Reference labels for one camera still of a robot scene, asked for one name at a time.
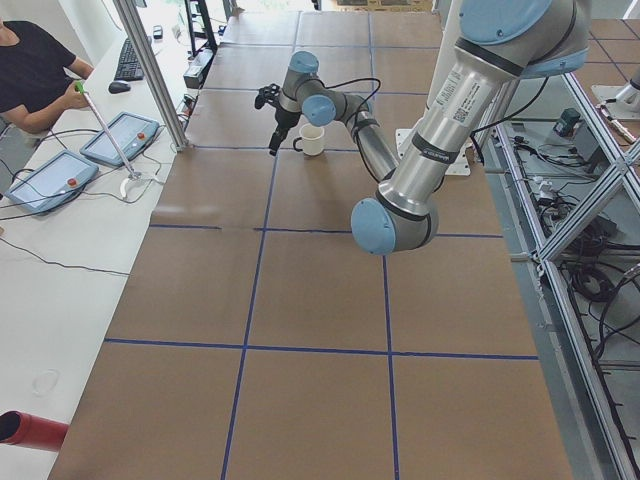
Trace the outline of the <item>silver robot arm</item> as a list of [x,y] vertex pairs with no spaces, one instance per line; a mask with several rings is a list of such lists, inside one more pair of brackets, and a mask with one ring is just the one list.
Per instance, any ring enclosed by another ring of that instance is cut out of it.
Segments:
[[344,124],[378,182],[374,197],[352,210],[356,243],[374,255],[420,248],[438,228],[431,196],[496,93],[511,81],[579,69],[587,58],[591,13],[589,1],[461,2],[446,22],[458,34],[440,49],[452,53],[453,65],[402,154],[385,140],[363,97],[327,87],[316,56],[298,51],[283,85],[265,86],[255,98],[256,108],[275,109],[269,152],[277,153],[302,118],[316,127]]

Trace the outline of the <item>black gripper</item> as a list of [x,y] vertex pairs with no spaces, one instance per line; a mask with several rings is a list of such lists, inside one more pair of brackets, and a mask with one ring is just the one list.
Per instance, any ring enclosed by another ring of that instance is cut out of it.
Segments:
[[275,156],[280,149],[281,143],[287,138],[289,131],[299,122],[299,113],[291,112],[282,107],[278,107],[275,113],[276,129],[269,143],[269,154]]

